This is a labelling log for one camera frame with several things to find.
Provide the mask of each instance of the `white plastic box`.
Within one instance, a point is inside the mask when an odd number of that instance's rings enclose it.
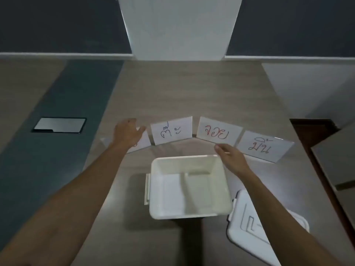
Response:
[[[146,178],[145,204],[154,219],[229,214],[233,203],[220,157],[156,158]]]

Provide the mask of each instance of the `left hand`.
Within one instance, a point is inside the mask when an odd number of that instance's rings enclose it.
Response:
[[[138,143],[146,127],[141,126],[137,130],[136,121],[135,118],[128,118],[116,125],[111,143],[112,147],[119,147],[127,151]]]

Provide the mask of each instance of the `paper card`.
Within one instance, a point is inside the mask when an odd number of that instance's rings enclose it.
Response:
[[[155,145],[192,138],[192,117],[151,124]]]
[[[197,138],[217,144],[235,145],[243,127],[200,117]]]
[[[101,138],[101,142],[104,144],[105,147],[108,147],[110,145],[110,143],[112,142],[112,138]],[[151,142],[149,140],[149,136],[148,136],[148,132],[144,131],[144,133],[142,134],[142,138],[138,141],[138,143],[131,147],[130,149],[128,149],[127,153],[136,151],[136,150],[140,150],[142,148],[146,148],[151,146]]]
[[[244,154],[277,162],[293,146],[294,142],[277,137],[245,131],[237,149]]]

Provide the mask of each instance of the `hand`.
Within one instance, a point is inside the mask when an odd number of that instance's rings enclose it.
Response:
[[[236,148],[228,144],[216,144],[214,150],[220,156],[223,164],[233,174],[240,177],[247,177],[247,175],[254,174],[250,169],[244,154]]]
[[[111,146],[128,150],[142,138],[145,126],[141,126],[139,130],[136,128],[136,119],[128,118],[118,123],[113,133]]]

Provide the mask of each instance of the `table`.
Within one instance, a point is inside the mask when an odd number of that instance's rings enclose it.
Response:
[[[193,115],[295,142],[276,164],[248,160],[288,209],[304,216],[311,234],[345,264],[355,252],[260,62],[127,61],[87,158],[116,122],[137,125]],[[156,157],[214,154],[213,143],[191,138],[127,154],[81,251],[79,265],[265,265],[226,237],[227,216],[154,220],[144,205],[145,175]],[[243,189],[227,172],[232,197]]]

